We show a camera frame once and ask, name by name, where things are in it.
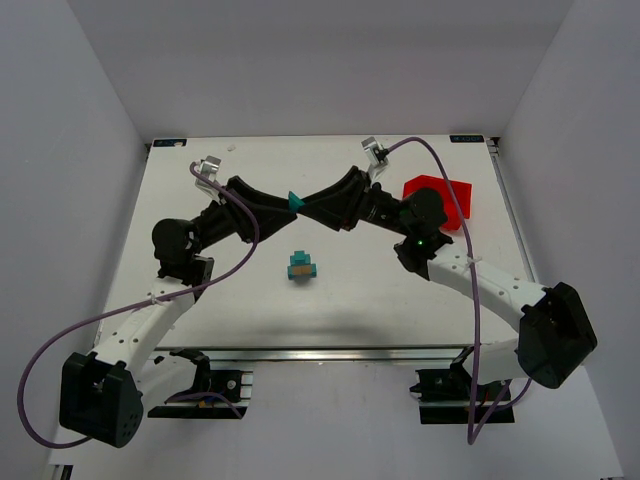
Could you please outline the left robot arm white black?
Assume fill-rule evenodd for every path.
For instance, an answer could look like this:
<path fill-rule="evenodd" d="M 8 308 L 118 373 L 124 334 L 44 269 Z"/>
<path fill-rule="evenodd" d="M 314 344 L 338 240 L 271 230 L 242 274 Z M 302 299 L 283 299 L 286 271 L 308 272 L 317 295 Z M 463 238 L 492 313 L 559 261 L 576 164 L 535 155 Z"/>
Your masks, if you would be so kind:
<path fill-rule="evenodd" d="M 121 448 L 132 440 L 145 412 L 169 398 L 218 399 L 204 353 L 182 347 L 166 357 L 152 354 L 204 293 L 214 266 L 212 258 L 202 256 L 205 248 L 233 234 L 258 243 L 295 218 L 287 199 L 259 192 L 233 177 L 219 199 L 197 217 L 159 221 L 152 242 L 160 269 L 149 303 L 134 308 L 89 353 L 73 353 L 65 361 L 60 424 Z"/>

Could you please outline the teal triangular wood block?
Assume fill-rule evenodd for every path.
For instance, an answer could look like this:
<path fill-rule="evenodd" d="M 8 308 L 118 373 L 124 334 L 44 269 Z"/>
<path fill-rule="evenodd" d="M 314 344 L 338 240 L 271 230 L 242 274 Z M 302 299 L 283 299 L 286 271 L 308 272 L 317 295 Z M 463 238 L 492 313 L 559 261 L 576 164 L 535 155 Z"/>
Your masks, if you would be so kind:
<path fill-rule="evenodd" d="M 297 214 L 304 206 L 305 202 L 300 197 L 292 191 L 288 192 L 288 209 L 291 213 Z"/>

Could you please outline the teal arch wood block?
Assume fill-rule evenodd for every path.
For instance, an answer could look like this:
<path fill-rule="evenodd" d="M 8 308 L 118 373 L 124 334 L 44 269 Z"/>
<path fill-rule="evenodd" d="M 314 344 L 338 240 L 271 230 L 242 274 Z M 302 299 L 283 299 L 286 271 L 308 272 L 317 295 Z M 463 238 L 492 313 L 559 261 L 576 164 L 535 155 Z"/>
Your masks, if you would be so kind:
<path fill-rule="evenodd" d="M 316 278 L 317 266 L 315 264 L 289 265 L 287 267 L 287 277 L 290 281 Z"/>

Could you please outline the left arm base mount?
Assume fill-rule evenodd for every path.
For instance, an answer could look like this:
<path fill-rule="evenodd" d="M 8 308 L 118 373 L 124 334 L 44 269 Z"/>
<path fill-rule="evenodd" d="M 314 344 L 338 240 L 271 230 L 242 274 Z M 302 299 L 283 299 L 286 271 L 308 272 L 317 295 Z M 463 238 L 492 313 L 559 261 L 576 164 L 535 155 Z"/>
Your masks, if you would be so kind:
<path fill-rule="evenodd" d="M 139 386 L 149 418 L 241 420 L 252 396 L 253 370 L 181 348 L 149 360 Z"/>

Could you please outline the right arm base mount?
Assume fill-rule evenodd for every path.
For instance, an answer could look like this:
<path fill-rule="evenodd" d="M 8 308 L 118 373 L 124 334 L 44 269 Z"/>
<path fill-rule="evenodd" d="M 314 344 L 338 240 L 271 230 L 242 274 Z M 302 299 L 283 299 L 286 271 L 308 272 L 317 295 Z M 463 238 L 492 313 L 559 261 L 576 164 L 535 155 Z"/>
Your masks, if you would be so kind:
<path fill-rule="evenodd" d="M 409 388 L 410 395 L 419 404 L 422 425 L 467 424 L 471 406 L 471 374 L 463 369 L 463 360 L 472 353 L 473 347 L 464 348 L 452 361 L 453 366 L 444 369 L 427 368 L 416 370 L 417 383 Z M 489 410 L 498 397 L 504 382 L 493 382 L 478 386 L 476 394 L 475 424 Z M 502 397 L 488 424 L 513 424 L 513 407 L 506 407 L 511 393 Z"/>

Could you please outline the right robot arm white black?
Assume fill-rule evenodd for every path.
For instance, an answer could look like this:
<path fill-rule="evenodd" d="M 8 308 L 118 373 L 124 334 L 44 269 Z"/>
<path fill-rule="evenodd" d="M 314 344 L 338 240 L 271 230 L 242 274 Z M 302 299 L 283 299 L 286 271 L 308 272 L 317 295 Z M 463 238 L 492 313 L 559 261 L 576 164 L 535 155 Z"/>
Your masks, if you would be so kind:
<path fill-rule="evenodd" d="M 463 350 L 451 364 L 462 380 L 485 385 L 528 378 L 557 389 L 597 346 L 572 286 L 518 279 L 469 257 L 441 231 L 447 217 L 433 189 L 398 200 L 352 168 L 336 184 L 304 198 L 298 211 L 334 230 L 351 230 L 365 221 L 403 235 L 394 250 L 407 271 L 470 298 L 516 332 L 514 339 Z"/>

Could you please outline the teal rectangular wood block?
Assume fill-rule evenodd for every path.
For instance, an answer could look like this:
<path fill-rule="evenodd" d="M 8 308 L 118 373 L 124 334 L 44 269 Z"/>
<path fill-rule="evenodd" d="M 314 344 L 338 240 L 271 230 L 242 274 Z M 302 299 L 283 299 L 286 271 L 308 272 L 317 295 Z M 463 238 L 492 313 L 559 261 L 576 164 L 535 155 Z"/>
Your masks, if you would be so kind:
<path fill-rule="evenodd" d="M 306 266 L 311 264 L 311 256 L 302 251 L 296 251 L 293 255 L 290 256 L 290 266 Z"/>

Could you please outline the red plastic bin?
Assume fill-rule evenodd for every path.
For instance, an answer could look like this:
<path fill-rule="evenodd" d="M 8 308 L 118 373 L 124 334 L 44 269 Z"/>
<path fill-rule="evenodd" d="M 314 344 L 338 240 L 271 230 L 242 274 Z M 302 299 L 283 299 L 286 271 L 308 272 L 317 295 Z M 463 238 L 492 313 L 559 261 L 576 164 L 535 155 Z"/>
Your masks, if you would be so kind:
<path fill-rule="evenodd" d="M 462 219 L 471 218 L 472 206 L 472 184 L 456 180 L 449 181 L 451 188 L 448 188 L 444 178 L 419 175 L 407 182 L 403 186 L 403 197 L 421 188 L 430 188 L 438 192 L 443 199 L 444 212 L 447 221 L 442 228 L 446 231 L 457 231 L 462 227 Z"/>

